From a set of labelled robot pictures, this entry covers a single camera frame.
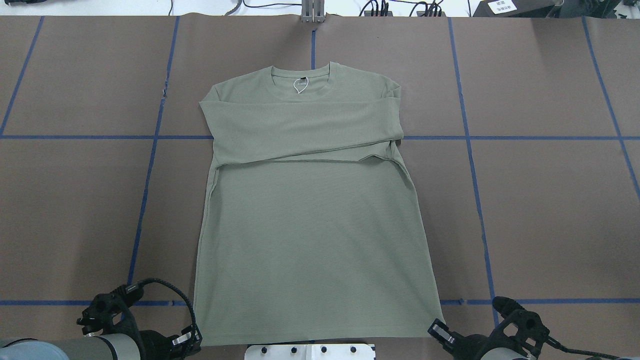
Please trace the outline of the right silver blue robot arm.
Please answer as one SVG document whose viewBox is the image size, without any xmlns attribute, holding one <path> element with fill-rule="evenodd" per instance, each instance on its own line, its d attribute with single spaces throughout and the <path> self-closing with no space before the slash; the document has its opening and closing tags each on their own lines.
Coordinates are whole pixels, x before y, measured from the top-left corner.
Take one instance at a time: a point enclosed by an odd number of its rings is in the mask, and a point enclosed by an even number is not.
<svg viewBox="0 0 640 360">
<path fill-rule="evenodd" d="M 537 315 L 528 312 L 504 319 L 489 336 L 461 335 L 439 319 L 432 323 L 428 333 L 455 360 L 539 360 L 545 345 L 562 353 L 582 356 L 585 360 L 619 359 L 612 354 L 564 346 L 549 335 L 549 329 Z"/>
</svg>

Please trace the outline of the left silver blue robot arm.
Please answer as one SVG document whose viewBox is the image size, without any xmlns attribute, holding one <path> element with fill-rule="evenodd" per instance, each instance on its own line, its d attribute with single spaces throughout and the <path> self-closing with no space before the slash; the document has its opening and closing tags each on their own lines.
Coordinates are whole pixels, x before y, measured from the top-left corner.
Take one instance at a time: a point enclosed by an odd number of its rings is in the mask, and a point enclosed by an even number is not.
<svg viewBox="0 0 640 360">
<path fill-rule="evenodd" d="M 29 337 L 1 340 L 3 360 L 185 360 L 199 353 L 202 336 L 185 328 L 166 337 L 143 330 L 136 341 L 125 333 L 109 333 L 46 342 Z"/>
</svg>

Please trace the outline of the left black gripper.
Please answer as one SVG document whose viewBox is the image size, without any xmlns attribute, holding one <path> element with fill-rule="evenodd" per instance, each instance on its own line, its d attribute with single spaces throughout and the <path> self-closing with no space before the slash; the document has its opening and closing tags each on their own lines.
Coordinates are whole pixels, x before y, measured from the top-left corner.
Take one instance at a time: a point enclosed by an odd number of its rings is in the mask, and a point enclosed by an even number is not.
<svg viewBox="0 0 640 360">
<path fill-rule="evenodd" d="M 192 327 L 169 337 L 155 330 L 142 330 L 140 337 L 142 360 L 185 360 L 201 351 L 202 334 Z"/>
</svg>

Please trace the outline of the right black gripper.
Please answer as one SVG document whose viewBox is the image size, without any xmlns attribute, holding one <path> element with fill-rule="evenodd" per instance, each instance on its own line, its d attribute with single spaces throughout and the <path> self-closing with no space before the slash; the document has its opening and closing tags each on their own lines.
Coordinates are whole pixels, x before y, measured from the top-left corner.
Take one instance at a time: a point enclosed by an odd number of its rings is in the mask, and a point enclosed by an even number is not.
<svg viewBox="0 0 640 360">
<path fill-rule="evenodd" d="M 450 331 L 442 321 L 434 321 L 427 332 L 454 360 L 480 360 L 488 351 L 501 346 L 496 338 L 487 337 L 480 333 L 461 335 Z"/>
</svg>

